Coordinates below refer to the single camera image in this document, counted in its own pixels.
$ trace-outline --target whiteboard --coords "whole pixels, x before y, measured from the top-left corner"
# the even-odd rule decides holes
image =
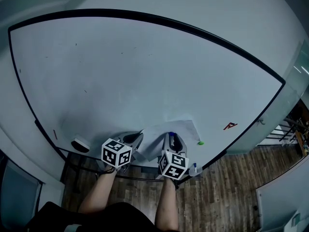
[[[12,26],[9,37],[21,88],[48,137],[94,158],[109,137],[185,118],[205,142],[187,145],[189,164],[205,165],[258,119],[284,82],[223,39],[144,13],[54,13]],[[236,126],[224,130],[229,123]],[[71,146],[75,135],[91,144],[88,153]]]

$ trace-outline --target person's right arm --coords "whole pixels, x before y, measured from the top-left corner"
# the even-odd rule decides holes
[[[169,178],[164,180],[154,224],[162,231],[179,229],[176,189]]]

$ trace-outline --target cube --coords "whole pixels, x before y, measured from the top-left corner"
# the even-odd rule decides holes
[[[180,180],[188,169],[189,158],[162,150],[162,157],[159,161],[161,174],[174,180]]]
[[[130,163],[132,148],[109,138],[102,144],[101,160],[115,168]]]

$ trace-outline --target red sticker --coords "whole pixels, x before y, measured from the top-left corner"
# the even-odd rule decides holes
[[[230,129],[230,128],[236,126],[236,125],[238,125],[238,124],[234,124],[232,122],[229,122],[228,125],[223,130]]]

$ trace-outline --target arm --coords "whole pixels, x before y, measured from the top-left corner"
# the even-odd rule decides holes
[[[104,171],[111,168],[111,166],[107,166]],[[116,174],[116,170],[111,174],[102,174],[82,202],[78,212],[89,214],[104,210],[107,205],[107,200]]]
[[[169,178],[164,180],[154,224],[162,231],[179,229],[176,189]]]

